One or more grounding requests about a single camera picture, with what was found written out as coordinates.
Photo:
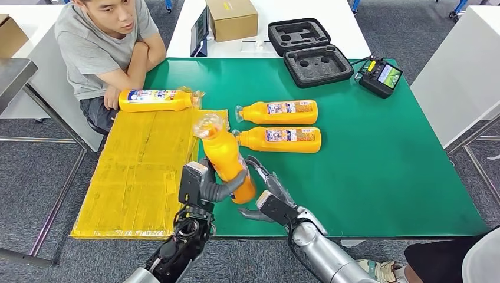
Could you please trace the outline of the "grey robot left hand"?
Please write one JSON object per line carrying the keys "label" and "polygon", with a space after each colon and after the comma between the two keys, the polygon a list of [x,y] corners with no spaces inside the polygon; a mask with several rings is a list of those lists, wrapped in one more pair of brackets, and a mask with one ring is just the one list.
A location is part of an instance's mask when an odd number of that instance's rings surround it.
{"label": "grey robot left hand", "polygon": [[216,170],[207,158],[203,158],[199,163],[207,168],[207,172],[203,177],[202,186],[200,188],[200,195],[203,200],[209,202],[221,202],[229,195],[233,194],[244,183],[248,171],[241,170],[233,179],[217,183],[215,178]]}

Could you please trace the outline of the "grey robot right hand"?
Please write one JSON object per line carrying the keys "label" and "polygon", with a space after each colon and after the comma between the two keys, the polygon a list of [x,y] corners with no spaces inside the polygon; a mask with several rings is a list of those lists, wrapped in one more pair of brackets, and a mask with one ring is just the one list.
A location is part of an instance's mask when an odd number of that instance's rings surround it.
{"label": "grey robot right hand", "polygon": [[298,215],[293,198],[278,177],[267,170],[256,157],[249,155],[245,162],[260,175],[266,189],[255,203],[257,209],[238,208],[239,213],[250,220],[276,222],[287,226],[289,219]]}

